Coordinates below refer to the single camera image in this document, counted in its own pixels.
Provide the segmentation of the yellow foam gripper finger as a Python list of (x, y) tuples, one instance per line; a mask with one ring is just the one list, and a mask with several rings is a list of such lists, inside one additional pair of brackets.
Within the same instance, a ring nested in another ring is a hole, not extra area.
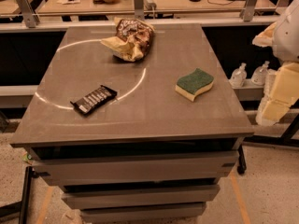
[(277, 71), (269, 70), (256, 122), (262, 126), (274, 125), (285, 116), (298, 99), (299, 63), (285, 62)]
[(258, 47), (271, 47), (276, 25), (277, 24), (273, 22), (262, 32), (256, 35), (252, 40), (252, 44)]

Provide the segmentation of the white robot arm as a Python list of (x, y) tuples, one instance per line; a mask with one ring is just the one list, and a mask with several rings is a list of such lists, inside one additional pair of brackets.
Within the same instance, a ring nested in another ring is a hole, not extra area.
[(299, 0), (293, 0), (276, 22), (253, 38), (252, 44), (271, 47), (281, 63), (276, 72), (266, 75), (256, 116), (259, 125), (271, 126), (299, 99)]

